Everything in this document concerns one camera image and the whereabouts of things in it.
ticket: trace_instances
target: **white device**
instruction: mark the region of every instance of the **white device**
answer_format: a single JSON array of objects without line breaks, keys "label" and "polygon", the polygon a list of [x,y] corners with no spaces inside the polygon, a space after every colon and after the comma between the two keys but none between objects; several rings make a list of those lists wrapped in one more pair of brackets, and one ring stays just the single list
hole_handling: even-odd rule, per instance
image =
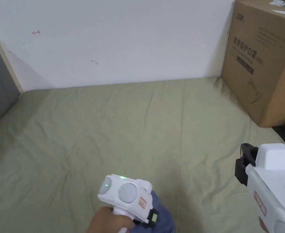
[{"label": "white device", "polygon": [[153,211],[152,184],[144,180],[133,180],[115,174],[106,176],[99,190],[98,198],[113,206],[113,213],[125,215],[140,222],[151,221]]},{"label": "white device", "polygon": [[247,190],[269,233],[285,233],[285,145],[262,144],[257,150],[255,166],[246,165]]}]

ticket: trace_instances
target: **wooden headboard frame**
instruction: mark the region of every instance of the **wooden headboard frame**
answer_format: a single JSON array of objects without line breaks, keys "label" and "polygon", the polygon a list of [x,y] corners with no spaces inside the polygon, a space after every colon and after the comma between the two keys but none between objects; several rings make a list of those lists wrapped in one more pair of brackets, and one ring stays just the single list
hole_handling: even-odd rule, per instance
[{"label": "wooden headboard frame", "polygon": [[12,76],[12,78],[13,78],[13,80],[14,80],[14,82],[15,82],[18,90],[19,90],[19,92],[23,93],[24,91],[22,89],[22,86],[20,85],[18,79],[16,78],[16,75],[15,75],[15,73],[13,71],[13,68],[12,68],[10,62],[8,61],[7,56],[5,55],[5,52],[4,52],[3,47],[1,46],[1,43],[0,43],[0,54],[1,54],[2,59],[4,60],[5,65],[7,66],[8,70],[9,70],[9,72],[10,72],[10,74],[11,74],[11,76]]}]

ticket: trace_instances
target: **bed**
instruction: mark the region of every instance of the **bed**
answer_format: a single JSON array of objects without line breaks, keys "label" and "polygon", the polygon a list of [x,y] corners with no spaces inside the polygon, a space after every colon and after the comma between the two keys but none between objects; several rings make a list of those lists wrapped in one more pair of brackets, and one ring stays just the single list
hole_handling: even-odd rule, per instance
[{"label": "bed", "polygon": [[16,90],[0,117],[0,232],[84,233],[107,174],[150,181],[176,232],[262,232],[235,159],[282,141],[221,78]]}]

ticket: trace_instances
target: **controller handle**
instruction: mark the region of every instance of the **controller handle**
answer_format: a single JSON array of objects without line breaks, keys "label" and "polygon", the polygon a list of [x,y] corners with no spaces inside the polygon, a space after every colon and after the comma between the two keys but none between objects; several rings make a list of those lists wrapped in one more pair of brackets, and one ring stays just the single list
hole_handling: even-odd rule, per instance
[{"label": "controller handle", "polygon": [[[131,218],[132,220],[134,220],[135,216],[133,216],[132,214],[130,214],[128,211],[120,209],[118,207],[114,207],[113,208],[113,214],[114,215],[125,215],[128,216],[129,218]],[[127,228],[122,228],[119,233],[126,233]]]}]

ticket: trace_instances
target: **hand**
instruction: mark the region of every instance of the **hand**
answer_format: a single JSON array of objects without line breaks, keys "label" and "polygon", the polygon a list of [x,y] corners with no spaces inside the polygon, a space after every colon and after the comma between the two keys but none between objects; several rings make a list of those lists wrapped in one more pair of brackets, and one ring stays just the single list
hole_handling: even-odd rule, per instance
[{"label": "hand", "polygon": [[105,206],[95,213],[86,233],[118,233],[122,228],[132,229],[133,227],[134,222],[131,218],[114,215],[113,208]]},{"label": "hand", "polygon": [[260,226],[261,228],[266,232],[269,233],[268,229],[266,228],[266,225],[264,224],[264,222],[262,221],[262,219],[259,217],[259,222],[260,222]]}]

